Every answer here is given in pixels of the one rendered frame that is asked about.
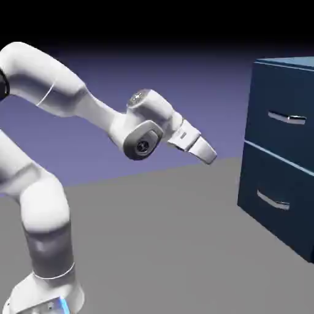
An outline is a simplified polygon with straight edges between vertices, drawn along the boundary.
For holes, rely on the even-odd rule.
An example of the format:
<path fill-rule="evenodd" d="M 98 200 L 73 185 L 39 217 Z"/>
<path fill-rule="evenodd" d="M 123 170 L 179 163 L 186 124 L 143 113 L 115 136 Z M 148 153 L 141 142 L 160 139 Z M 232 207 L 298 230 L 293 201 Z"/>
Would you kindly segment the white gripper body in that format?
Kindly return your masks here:
<path fill-rule="evenodd" d="M 188 150 L 188 153 L 206 165 L 213 163 L 217 157 L 216 151 L 202 136 L 195 141 L 194 145 Z"/>

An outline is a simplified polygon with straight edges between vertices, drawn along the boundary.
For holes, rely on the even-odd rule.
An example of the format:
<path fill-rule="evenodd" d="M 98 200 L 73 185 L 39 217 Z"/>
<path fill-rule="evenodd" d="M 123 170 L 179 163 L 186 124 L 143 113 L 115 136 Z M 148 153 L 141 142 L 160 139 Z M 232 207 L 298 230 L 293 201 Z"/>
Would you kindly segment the blue cabinet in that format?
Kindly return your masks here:
<path fill-rule="evenodd" d="M 288 58 L 266 58 L 266 59 L 257 59 L 254 63 L 256 62 L 262 62 L 262 63 L 270 63 L 270 64 L 277 64 L 277 65 L 280 65 L 280 66 L 286 66 L 286 67 L 296 67 L 298 69 L 310 69 L 311 71 L 314 71 L 314 56 L 305 56 L 305 57 L 288 57 Z M 266 153 L 269 153 L 273 156 L 275 156 L 276 158 L 280 158 L 282 159 L 284 162 L 287 162 L 287 163 L 290 163 L 292 164 L 292 166 L 294 167 L 297 167 L 311 175 L 314 175 L 314 172 L 310 172 L 310 171 L 307 171 L 306 169 L 278 156 L 278 155 L 275 155 L 247 140 L 245 140 L 244 138 L 244 144 L 249 144 L 249 145 L 252 145 Z"/>

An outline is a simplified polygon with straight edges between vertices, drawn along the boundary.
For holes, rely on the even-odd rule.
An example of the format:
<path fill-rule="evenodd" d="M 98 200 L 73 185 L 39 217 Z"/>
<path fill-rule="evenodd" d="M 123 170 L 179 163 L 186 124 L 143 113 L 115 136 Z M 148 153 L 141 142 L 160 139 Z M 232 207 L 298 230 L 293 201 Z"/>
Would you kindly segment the blue drawer front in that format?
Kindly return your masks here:
<path fill-rule="evenodd" d="M 290 203 L 276 209 L 256 192 Z M 245 144 L 238 206 L 306 261 L 314 263 L 314 175 L 252 145 Z"/>
<path fill-rule="evenodd" d="M 270 118 L 268 111 L 307 120 L 287 124 Z M 314 172 L 314 71 L 254 63 L 245 140 Z"/>

